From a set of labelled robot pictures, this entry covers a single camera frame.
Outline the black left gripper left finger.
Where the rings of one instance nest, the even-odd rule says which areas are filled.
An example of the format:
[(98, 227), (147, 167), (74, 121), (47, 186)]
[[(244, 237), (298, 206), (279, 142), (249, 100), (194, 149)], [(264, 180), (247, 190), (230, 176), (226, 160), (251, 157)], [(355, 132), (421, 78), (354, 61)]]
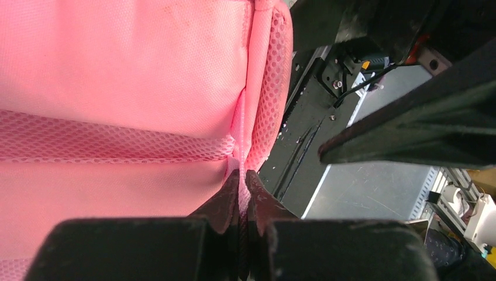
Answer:
[(186, 217), (57, 224), (26, 280), (238, 280), (240, 173)]

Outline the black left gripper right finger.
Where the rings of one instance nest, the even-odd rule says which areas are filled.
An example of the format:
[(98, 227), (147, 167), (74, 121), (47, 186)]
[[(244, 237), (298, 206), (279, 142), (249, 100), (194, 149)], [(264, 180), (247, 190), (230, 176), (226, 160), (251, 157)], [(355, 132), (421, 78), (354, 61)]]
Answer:
[(249, 170), (250, 274), (254, 280), (437, 280), (424, 222), (302, 220)]

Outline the pink student backpack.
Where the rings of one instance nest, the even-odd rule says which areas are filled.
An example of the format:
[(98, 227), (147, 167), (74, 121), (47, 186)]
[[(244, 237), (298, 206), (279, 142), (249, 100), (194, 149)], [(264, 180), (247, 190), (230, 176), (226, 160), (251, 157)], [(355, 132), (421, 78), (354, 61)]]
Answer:
[(59, 222), (187, 215), (258, 170), (291, 62), (283, 1), (2, 1), (1, 279)]

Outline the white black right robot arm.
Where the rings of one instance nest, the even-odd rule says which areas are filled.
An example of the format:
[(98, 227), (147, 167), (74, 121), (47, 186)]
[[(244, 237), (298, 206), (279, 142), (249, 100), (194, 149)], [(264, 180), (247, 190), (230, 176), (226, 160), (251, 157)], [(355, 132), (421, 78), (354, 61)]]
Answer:
[(325, 165), (495, 166), (494, 1), (295, 1), (294, 49), (329, 47), (316, 79), (363, 112), (317, 150)]

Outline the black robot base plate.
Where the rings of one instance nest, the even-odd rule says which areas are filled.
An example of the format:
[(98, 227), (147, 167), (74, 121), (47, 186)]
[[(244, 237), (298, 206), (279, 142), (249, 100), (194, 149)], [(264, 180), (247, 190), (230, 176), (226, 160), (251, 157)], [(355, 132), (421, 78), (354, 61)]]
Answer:
[(324, 171), (318, 147), (331, 129), (337, 99), (353, 86), (361, 68), (349, 44), (294, 53), (290, 90), (277, 140), (259, 175), (266, 189), (283, 200), (304, 180)]

